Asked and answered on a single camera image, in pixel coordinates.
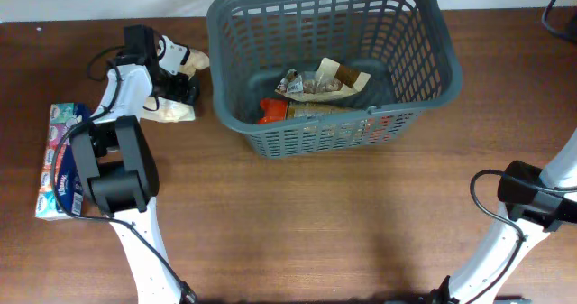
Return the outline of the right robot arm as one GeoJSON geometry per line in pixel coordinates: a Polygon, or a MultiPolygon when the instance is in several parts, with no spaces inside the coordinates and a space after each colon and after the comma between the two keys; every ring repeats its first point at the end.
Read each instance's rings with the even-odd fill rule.
{"type": "Polygon", "coordinates": [[[526,303],[526,299],[499,299],[498,293],[533,248],[560,226],[576,223],[576,135],[544,168],[513,161],[505,170],[477,172],[470,181],[470,195],[492,225],[472,258],[446,276],[425,302],[526,303]],[[476,193],[478,180],[485,176],[499,178],[496,212],[483,206],[476,193]]]}

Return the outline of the clear brown snack bag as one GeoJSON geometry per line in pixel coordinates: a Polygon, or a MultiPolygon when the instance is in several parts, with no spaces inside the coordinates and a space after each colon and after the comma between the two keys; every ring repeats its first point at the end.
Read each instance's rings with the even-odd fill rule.
{"type": "Polygon", "coordinates": [[[323,58],[314,71],[289,69],[275,92],[298,102],[321,103],[356,95],[370,79],[369,73],[323,58]]]}

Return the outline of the orange pasta packet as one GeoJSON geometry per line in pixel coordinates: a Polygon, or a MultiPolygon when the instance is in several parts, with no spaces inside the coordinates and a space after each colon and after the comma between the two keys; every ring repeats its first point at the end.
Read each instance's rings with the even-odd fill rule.
{"type": "MultiPolygon", "coordinates": [[[[260,102],[263,116],[259,124],[274,124],[293,119],[334,119],[337,115],[349,113],[349,108],[315,103],[299,103],[273,98],[264,98],[260,102]]],[[[398,132],[403,120],[395,116],[365,118],[356,121],[344,121],[340,124],[308,124],[301,128],[277,128],[265,133],[250,136],[252,142],[261,148],[268,147],[270,152],[295,152],[301,148],[310,152],[317,148],[353,147],[362,144],[383,143],[391,140],[398,132]]]]}

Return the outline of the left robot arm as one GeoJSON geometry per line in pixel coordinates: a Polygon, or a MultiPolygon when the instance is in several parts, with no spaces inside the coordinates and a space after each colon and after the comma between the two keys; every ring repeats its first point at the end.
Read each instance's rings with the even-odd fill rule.
{"type": "Polygon", "coordinates": [[[116,232],[140,303],[195,303],[196,293],[169,264],[157,218],[159,173],[140,126],[147,99],[166,91],[190,51],[146,25],[124,28],[107,65],[106,89],[67,137],[85,198],[98,222],[116,232]]]}

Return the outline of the beige paper bag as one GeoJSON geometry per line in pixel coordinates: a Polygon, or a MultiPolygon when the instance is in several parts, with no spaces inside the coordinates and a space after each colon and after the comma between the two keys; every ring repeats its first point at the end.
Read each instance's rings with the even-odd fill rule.
{"type": "MultiPolygon", "coordinates": [[[[188,60],[179,68],[178,73],[186,74],[192,78],[199,70],[209,67],[209,58],[202,51],[190,48],[189,51],[190,55],[188,60]]],[[[159,78],[161,75],[170,75],[160,67],[159,61],[156,68],[153,69],[152,67],[149,67],[149,72],[152,85],[153,80],[159,78]]],[[[162,97],[153,97],[151,94],[147,97],[142,111],[139,113],[139,117],[141,119],[147,119],[159,123],[176,123],[194,121],[196,119],[193,106],[181,104],[162,97]]]]}

